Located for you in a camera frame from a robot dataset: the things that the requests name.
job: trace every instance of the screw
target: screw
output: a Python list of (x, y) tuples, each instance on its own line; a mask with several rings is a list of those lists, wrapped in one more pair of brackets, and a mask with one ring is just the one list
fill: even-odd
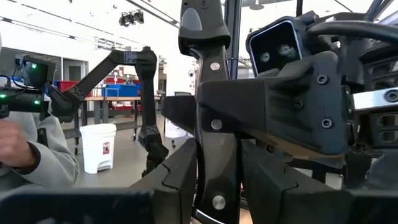
[(323, 128), (331, 128), (333, 121), (331, 119), (323, 119), (321, 124)]
[(328, 77), (326, 75), (320, 75), (317, 78), (317, 82), (319, 85), (323, 85), (328, 82)]
[(211, 68), (213, 71), (219, 70), (219, 69), (220, 69), (220, 65), (219, 65), (219, 63), (217, 63), (217, 62), (213, 62), (213, 63), (211, 63), (210, 68)]
[(273, 146), (270, 146), (270, 145), (268, 145), (268, 146), (266, 147), (266, 150), (267, 150), (268, 152), (271, 152), (271, 153), (275, 152), (275, 148), (274, 148)]
[(384, 95), (384, 98), (390, 103), (395, 103), (398, 101), (398, 91), (390, 90)]
[(211, 127), (214, 130), (220, 130), (223, 127), (223, 122), (218, 119), (214, 119), (213, 121), (211, 121)]
[(225, 198), (221, 195), (217, 195), (213, 198), (213, 207), (217, 210), (222, 210), (225, 208), (226, 202)]
[(294, 108), (298, 109), (298, 110), (303, 108), (303, 102), (301, 102), (301, 101), (294, 102)]

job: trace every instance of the ceiling light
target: ceiling light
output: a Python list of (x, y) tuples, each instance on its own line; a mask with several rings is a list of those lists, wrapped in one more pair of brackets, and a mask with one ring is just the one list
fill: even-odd
[(129, 25), (136, 25), (137, 23), (144, 23), (144, 13), (141, 10), (132, 12), (122, 12), (122, 16), (119, 19), (119, 24), (124, 27)]
[(67, 35), (67, 34), (63, 34), (63, 33), (60, 33), (60, 32), (55, 32), (55, 31), (52, 31), (52, 30), (49, 30), (49, 29), (43, 29), (41, 27), (32, 26), (32, 25), (29, 25), (29, 24), (26, 24), (26, 23), (23, 23), (23, 22), (11, 21), (11, 23), (15, 24), (15, 25), (18, 25), (18, 26), (22, 26), (22, 27), (28, 28), (28, 29), (31, 29), (31, 30), (36, 31), (36, 32), (37, 31), (46, 32), (46, 33), (49, 33), (49, 34), (54, 34), (54, 35), (59, 35), (59, 36), (62, 36), (62, 37), (68, 37), (69, 38), (69, 35)]
[(254, 3), (254, 5), (251, 5), (249, 7), (251, 10), (261, 10), (264, 8), (263, 5), (259, 4), (259, 0), (256, 0), (256, 2)]
[(167, 15), (166, 13), (160, 11), (159, 9), (157, 9), (156, 7), (154, 7), (152, 4), (149, 4), (148, 2), (144, 2), (146, 3), (148, 6), (150, 6), (150, 9), (146, 9), (150, 12), (152, 12), (153, 14), (155, 14), (156, 16), (161, 17), (162, 19), (166, 20), (169, 23), (173, 23), (175, 21), (175, 19), (173, 19), (171, 16)]

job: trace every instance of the cable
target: cable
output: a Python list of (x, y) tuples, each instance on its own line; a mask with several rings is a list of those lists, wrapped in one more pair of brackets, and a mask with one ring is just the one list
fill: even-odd
[(323, 22), (308, 29), (310, 35), (343, 35), (398, 44), (398, 28), (366, 21)]
[(373, 0), (363, 19), (365, 21), (373, 21), (382, 2), (383, 0)]
[(12, 80), (12, 82), (13, 82), (17, 87), (21, 88), (22, 91), (20, 91), (19, 93), (14, 94), (14, 95), (9, 96), (10, 98), (12, 98), (12, 97), (17, 97), (17, 96), (23, 94), (23, 93), (26, 91), (26, 89), (29, 88), (28, 86), (22, 86), (22, 85), (18, 84), (17, 82), (15, 82), (14, 76), (15, 76), (15, 73), (17, 72), (17, 69), (18, 69), (18, 68), (19, 68), (18, 66), (15, 67), (14, 72), (13, 72), (12, 75), (11, 75), (11, 78), (7, 77), (7, 82), (9, 82), (9, 84), (10, 84), (10, 85), (9, 85), (9, 88), (11, 88), (11, 80)]
[(349, 7), (345, 6), (343, 3), (339, 2), (338, 0), (335, 0), (335, 2), (336, 2), (337, 4), (339, 4), (340, 6), (343, 6), (343, 7), (344, 7), (345, 9), (347, 9), (349, 12), (354, 12), (354, 11), (352, 11)]
[(8, 77), (7, 75), (0, 75), (0, 77), (3, 77), (3, 78), (7, 78), (7, 83), (6, 83), (6, 87), (11, 87), (11, 80), (10, 80), (10, 77)]

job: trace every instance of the camera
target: camera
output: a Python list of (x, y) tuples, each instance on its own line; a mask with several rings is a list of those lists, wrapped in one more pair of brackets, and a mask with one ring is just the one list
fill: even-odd
[(16, 55), (16, 69), (13, 78), (19, 71), (20, 81), (25, 86), (43, 89), (47, 82), (53, 82), (55, 63), (48, 62), (30, 55)]
[(122, 16), (119, 19), (119, 24), (121, 26), (129, 27), (130, 25), (136, 25), (137, 23), (144, 23), (144, 13), (141, 10), (122, 12)]

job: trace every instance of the person's hand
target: person's hand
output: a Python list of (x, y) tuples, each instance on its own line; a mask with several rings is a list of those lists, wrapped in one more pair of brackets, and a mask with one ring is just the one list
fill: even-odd
[(0, 162), (10, 167), (29, 167), (35, 163), (17, 123), (0, 120)]

